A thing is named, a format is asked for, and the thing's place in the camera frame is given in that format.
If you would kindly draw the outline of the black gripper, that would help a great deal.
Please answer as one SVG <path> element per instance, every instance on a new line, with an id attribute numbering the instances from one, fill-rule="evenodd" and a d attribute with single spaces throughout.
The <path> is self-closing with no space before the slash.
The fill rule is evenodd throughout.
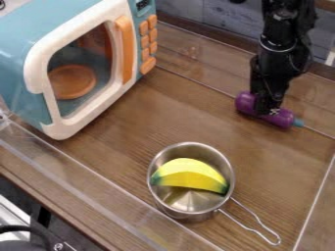
<path id="1" fill-rule="evenodd" d="M 271 115 L 281 109 L 290 82 L 306 72 L 311 59 L 311 51 L 303 45 L 290 52 L 259 49 L 250 60 L 250 93 L 257 97 L 258 115 Z"/>

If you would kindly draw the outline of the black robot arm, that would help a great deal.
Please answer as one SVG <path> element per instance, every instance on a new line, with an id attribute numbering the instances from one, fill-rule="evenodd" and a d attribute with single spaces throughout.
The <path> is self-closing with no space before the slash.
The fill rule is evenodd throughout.
<path id="1" fill-rule="evenodd" d="M 263 31 L 250 60 L 250 92 L 258 116 L 281 110 L 290 82 L 313 61 L 309 32 L 317 21 L 314 0 L 262 0 Z"/>

